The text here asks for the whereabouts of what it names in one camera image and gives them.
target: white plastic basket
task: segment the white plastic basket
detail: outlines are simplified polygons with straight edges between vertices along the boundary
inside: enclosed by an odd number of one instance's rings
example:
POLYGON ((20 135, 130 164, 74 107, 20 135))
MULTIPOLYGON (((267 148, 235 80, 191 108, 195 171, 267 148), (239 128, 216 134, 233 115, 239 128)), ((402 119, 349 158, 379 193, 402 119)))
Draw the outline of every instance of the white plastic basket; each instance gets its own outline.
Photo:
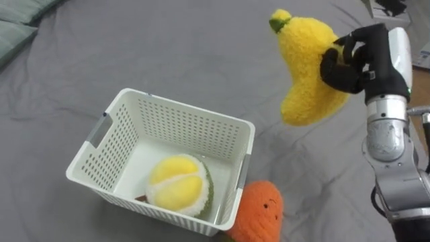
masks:
POLYGON ((207 236, 229 230, 237 215, 255 127, 239 120, 133 89, 122 90, 67 169, 67 178, 108 202, 207 236), (214 181, 205 219, 135 198, 163 158, 187 153, 204 162, 214 181))

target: plush durian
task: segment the plush durian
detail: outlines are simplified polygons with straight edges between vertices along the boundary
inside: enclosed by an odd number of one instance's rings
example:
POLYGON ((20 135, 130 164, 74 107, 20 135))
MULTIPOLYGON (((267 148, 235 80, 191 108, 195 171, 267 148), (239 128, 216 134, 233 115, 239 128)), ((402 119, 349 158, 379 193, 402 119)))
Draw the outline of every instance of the plush durian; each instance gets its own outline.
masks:
POLYGON ((191 155, 163 159, 153 168, 146 184, 149 204, 187 216, 204 217, 213 199, 214 184, 209 170, 191 155))
POLYGON ((349 94, 333 89, 322 80, 320 63, 329 48, 341 53, 342 48, 333 44, 338 39, 336 34, 317 19, 292 17, 283 9, 276 10, 269 23, 292 76, 292 86, 281 104, 283 121, 305 126, 334 114, 349 94))

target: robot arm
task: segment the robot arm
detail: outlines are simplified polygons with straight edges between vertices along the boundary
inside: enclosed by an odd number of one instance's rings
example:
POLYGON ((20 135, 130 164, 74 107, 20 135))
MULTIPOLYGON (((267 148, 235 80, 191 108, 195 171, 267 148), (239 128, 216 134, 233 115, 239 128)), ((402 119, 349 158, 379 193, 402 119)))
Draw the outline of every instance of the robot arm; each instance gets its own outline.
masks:
POLYGON ((368 135, 362 151, 375 172, 381 213, 398 242, 430 241, 430 179, 417 166, 409 135, 409 115, 422 115, 426 138, 430 138, 430 108, 407 109, 412 88, 408 36, 402 28, 388 31, 384 24, 376 24, 336 43, 344 47, 343 60, 348 65, 337 65, 333 58, 337 54, 327 51, 321 76, 335 89, 365 92, 368 135), (352 54, 357 42, 363 46, 352 54))

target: orange plush toy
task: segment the orange plush toy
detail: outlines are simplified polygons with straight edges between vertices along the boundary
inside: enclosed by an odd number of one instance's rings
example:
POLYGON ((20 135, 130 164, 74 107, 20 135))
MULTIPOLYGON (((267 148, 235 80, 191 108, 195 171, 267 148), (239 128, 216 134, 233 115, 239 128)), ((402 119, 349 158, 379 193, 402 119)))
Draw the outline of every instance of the orange plush toy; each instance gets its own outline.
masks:
POLYGON ((233 228, 226 234, 235 242, 279 242, 284 201, 269 181, 245 186, 233 228))

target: white object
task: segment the white object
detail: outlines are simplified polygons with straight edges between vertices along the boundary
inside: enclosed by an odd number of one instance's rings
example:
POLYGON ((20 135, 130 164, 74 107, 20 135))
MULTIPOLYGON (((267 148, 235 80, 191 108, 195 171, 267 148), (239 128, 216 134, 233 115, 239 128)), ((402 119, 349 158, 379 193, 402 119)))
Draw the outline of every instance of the white object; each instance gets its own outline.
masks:
POLYGON ((430 69, 430 1, 405 1, 411 25, 406 29, 411 41, 412 63, 430 69))
POLYGON ((375 0, 369 0, 367 2, 367 8, 375 22, 384 23, 389 30, 392 30, 395 27, 407 28, 409 24, 411 24, 411 18, 409 17, 408 10, 405 10, 403 13, 392 17, 390 13, 387 15, 387 13, 384 11, 385 8, 376 3, 375 0))
POLYGON ((392 66, 402 75, 406 85, 411 90, 413 78, 411 43, 409 43, 408 34, 403 28, 394 28, 388 33, 388 41, 392 66))
POLYGON ((234 224, 254 136, 255 127, 245 120, 124 89, 66 174, 112 204, 213 236, 234 224), (213 207, 204 220, 135 200, 144 195, 151 169, 161 159, 180 153, 196 156, 212 175, 213 207))

